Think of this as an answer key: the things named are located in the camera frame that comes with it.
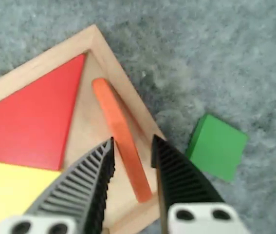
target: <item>gray carpet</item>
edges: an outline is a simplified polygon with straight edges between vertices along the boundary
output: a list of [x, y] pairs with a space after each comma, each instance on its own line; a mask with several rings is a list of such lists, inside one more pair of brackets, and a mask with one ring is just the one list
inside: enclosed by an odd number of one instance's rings
[[249, 135], [234, 182], [209, 178], [276, 234], [276, 0], [0, 0], [0, 75], [92, 23], [181, 151], [205, 112]]

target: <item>yellow puzzle piece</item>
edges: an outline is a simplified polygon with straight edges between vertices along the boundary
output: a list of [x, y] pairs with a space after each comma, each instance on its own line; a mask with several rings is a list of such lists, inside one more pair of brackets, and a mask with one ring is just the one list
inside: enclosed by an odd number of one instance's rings
[[0, 163], [0, 221], [23, 214], [60, 173]]

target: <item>wooden frame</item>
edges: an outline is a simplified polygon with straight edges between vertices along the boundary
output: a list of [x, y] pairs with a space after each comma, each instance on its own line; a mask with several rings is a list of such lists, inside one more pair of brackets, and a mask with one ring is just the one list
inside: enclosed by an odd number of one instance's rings
[[153, 134], [164, 136], [98, 28], [92, 25], [0, 77], [0, 100], [82, 53], [88, 55], [71, 123], [64, 168], [111, 136], [108, 127], [103, 124], [104, 116], [91, 88], [94, 78], [104, 77], [120, 97], [119, 103], [126, 114], [154, 193], [148, 202], [139, 204], [135, 200], [116, 148], [116, 171], [109, 184], [104, 227], [110, 234], [134, 234], [159, 217], [156, 172], [150, 167], [150, 146]]

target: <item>orange block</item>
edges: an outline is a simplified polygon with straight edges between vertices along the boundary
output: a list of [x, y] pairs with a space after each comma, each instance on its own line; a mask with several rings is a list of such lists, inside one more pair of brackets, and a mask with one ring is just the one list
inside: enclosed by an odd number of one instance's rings
[[59, 170], [85, 55], [0, 101], [0, 162]]
[[105, 79], [94, 79], [92, 87], [113, 133], [135, 196], [139, 202], [145, 202], [151, 199], [152, 192], [126, 118]]

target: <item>green cube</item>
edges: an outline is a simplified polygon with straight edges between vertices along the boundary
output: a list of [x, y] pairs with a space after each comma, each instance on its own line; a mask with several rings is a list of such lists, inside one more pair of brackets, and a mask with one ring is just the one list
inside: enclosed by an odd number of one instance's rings
[[198, 122], [185, 155], [203, 172], [234, 179], [247, 135], [211, 115]]

